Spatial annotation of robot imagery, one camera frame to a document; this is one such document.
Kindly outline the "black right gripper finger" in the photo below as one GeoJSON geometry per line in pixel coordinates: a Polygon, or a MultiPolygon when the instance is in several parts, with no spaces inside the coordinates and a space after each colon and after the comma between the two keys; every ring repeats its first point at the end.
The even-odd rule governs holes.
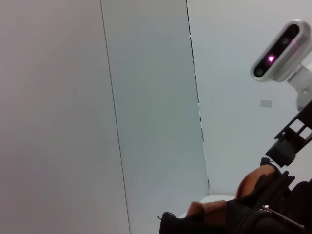
{"type": "Polygon", "coordinates": [[[309,102],[274,139],[276,142],[266,155],[280,167],[289,166],[312,140],[312,103],[309,102]]]}

